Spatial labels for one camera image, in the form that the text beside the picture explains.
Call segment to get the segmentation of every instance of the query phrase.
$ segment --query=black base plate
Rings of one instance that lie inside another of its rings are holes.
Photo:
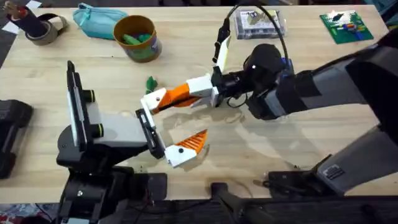
[[[167,174],[165,173],[135,173],[135,182],[140,188],[147,189],[151,200],[164,200],[167,196]]]
[[[269,172],[268,180],[270,182],[277,182],[278,185],[290,186],[305,191],[297,193],[282,187],[269,187],[272,198],[303,199],[337,196],[335,191],[318,180],[314,175],[308,175],[308,171]]]

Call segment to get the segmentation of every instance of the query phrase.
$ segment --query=wooden table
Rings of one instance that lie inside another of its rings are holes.
[[[316,68],[339,56],[375,43],[387,29],[374,6],[285,6],[285,41],[295,71]],[[320,14],[356,10],[374,40],[336,45]],[[94,89],[99,107],[107,113],[130,113],[140,108],[145,81],[155,76],[162,86],[173,88],[188,78],[211,72],[211,58],[218,28],[230,7],[124,8],[155,22],[163,43],[161,56],[150,63],[132,62],[115,41],[87,37],[72,20],[75,9],[38,9],[65,16],[70,28],[54,43],[38,47],[20,33],[0,70],[0,99],[18,99],[35,108],[21,139],[19,156],[10,179],[0,181],[0,202],[57,202],[68,177],[58,166],[58,135],[70,124],[67,111],[66,69],[72,60],[83,86]],[[236,40],[230,45],[227,71],[240,70],[244,59],[260,43],[274,40]],[[207,151],[198,159],[173,169],[148,152],[122,165],[138,172],[165,172],[169,177],[168,199],[208,198],[208,186],[225,181],[242,197],[269,197],[267,189],[253,184],[264,173],[288,170],[297,165],[311,168],[378,123],[368,106],[334,106],[296,113],[275,121],[253,118],[246,106],[240,109],[171,108],[155,116],[166,144],[208,129]],[[390,175],[361,185],[350,195],[397,194]]]

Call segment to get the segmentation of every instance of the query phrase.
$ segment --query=cable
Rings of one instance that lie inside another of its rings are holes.
[[[44,213],[44,215],[46,215],[46,216],[49,218],[50,222],[52,222],[51,216],[50,216],[47,212],[45,212],[45,211],[43,210],[43,208],[40,208],[40,206],[39,206],[38,203],[35,203],[35,205],[36,205],[36,207],[37,207],[42,213]]]
[[[240,105],[237,106],[231,106],[231,104],[229,103],[229,101],[231,100],[232,96],[228,98],[228,100],[226,100],[226,104],[230,107],[230,108],[240,108],[243,104],[245,104],[248,100],[248,93],[244,93],[246,95],[246,98],[244,99],[243,103],[241,103]]]
[[[148,207],[148,204],[149,204],[149,202],[146,203],[145,206],[144,206],[144,208],[137,214],[137,217],[136,217],[136,219],[134,220],[134,223],[133,223],[133,224],[137,224],[139,217],[142,215],[142,213],[143,213],[143,212],[145,211],[145,209]]]
[[[144,213],[144,214],[150,214],[150,215],[173,214],[173,213],[183,212],[183,211],[189,210],[189,209],[191,209],[191,208],[194,208],[194,207],[197,207],[197,206],[200,206],[200,205],[207,204],[207,203],[209,203],[209,202],[211,202],[211,199],[205,200],[205,201],[203,201],[203,202],[198,202],[198,203],[196,203],[196,204],[187,206],[187,207],[182,208],[182,209],[177,210],[177,211],[147,212],[147,211],[144,210],[144,208],[143,208],[143,209],[138,209],[138,208],[133,207],[133,209],[136,210],[136,211],[138,211],[138,212],[141,212],[141,213]]]
[[[227,15],[226,18],[229,19],[229,17],[232,16],[232,13],[233,13],[239,6],[242,6],[243,4],[246,4],[246,3],[252,3],[253,1],[256,1],[256,3],[255,3],[254,6],[256,6],[257,8],[259,8],[259,9],[268,17],[268,19],[272,22],[272,25],[275,27],[275,30],[276,30],[276,32],[278,33],[279,40],[280,40],[280,42],[281,42],[281,44],[282,44],[282,48],[283,48],[283,50],[284,50],[284,56],[285,56],[285,61],[286,61],[285,67],[286,67],[286,69],[289,69],[289,68],[290,68],[289,56],[288,56],[288,54],[287,54],[287,47],[286,47],[286,44],[285,44],[284,37],[283,37],[283,35],[282,35],[282,33],[281,33],[279,27],[276,25],[274,19],[272,18],[272,16],[261,6],[261,3],[262,3],[262,2],[260,2],[259,0],[243,1],[243,2],[241,2],[241,3],[237,4],[237,5],[235,5],[235,6],[230,10],[230,12],[228,13],[228,15]]]

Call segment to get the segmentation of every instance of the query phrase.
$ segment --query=green object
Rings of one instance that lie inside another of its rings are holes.
[[[150,39],[150,34],[141,34],[138,36],[138,40],[141,41],[141,43],[144,43],[148,39]]]
[[[343,15],[338,21],[333,21],[333,18],[338,14]],[[355,11],[334,12],[320,15],[320,18],[328,29],[332,38],[335,40],[336,44],[343,44],[360,40],[372,40],[374,38],[369,29],[365,26],[364,22],[361,20],[361,17]],[[361,35],[357,35],[356,33],[358,31],[351,32],[345,29],[336,29],[343,24],[354,24],[357,27],[363,26],[364,30],[360,31]]]
[[[152,93],[155,90],[155,88],[157,87],[157,81],[154,79],[154,77],[149,77],[147,79],[146,87],[147,91],[145,92],[145,94]]]
[[[124,34],[123,35],[123,40],[125,41],[125,43],[130,44],[130,45],[137,45],[137,44],[141,44],[141,42],[135,38],[133,38],[130,35]]]

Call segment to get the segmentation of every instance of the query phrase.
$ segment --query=pencil case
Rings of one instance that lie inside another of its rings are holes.
[[[78,7],[79,9],[73,12],[73,20],[88,37],[114,40],[114,25],[128,16],[120,10],[97,8],[85,3],[80,3]]]

